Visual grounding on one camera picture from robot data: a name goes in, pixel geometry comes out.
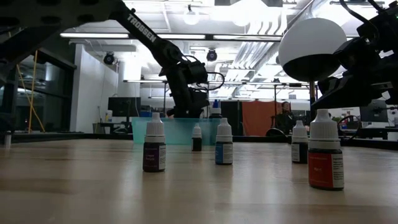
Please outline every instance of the computer monitor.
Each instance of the computer monitor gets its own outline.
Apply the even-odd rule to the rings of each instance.
[[[139,116],[141,110],[140,97],[109,97],[108,110],[114,117]]]
[[[384,100],[372,100],[367,106],[360,107],[361,121],[388,122],[387,105]]]

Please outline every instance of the white bottle cap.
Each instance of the white bottle cap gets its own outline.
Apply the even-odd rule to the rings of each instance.
[[[201,138],[201,129],[199,126],[199,123],[195,124],[195,127],[193,127],[193,138]]]
[[[228,124],[227,118],[222,118],[221,123],[217,127],[216,141],[232,142],[232,129],[231,125]]]
[[[304,127],[303,121],[296,121],[296,126],[293,128],[292,142],[295,142],[295,140],[300,142],[303,142],[302,140],[308,141],[307,129]]]
[[[221,108],[211,108],[210,112],[212,114],[221,114]]]
[[[160,113],[152,113],[152,121],[147,123],[145,142],[165,142],[164,124],[160,120]]]
[[[310,141],[340,141],[337,123],[329,117],[327,109],[319,109],[311,122]]]

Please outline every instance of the red bottle label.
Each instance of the red bottle label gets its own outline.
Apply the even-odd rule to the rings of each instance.
[[[343,155],[308,153],[308,179],[318,187],[344,187]]]

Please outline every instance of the white dome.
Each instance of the white dome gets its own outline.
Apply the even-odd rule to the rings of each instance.
[[[287,75],[300,81],[326,78],[339,67],[332,55],[346,41],[344,30],[333,21],[300,21],[280,42],[280,65]]]

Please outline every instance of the light blue bin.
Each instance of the light blue bin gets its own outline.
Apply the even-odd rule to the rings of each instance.
[[[147,129],[147,122],[151,118],[132,118],[132,134],[135,144],[143,144]],[[202,144],[210,146],[210,136],[216,135],[214,133],[214,123],[219,124],[221,119],[195,119],[195,118],[162,118],[164,123],[164,131],[166,135],[166,144],[174,145],[191,145],[192,131],[196,123],[199,123],[201,128]]]

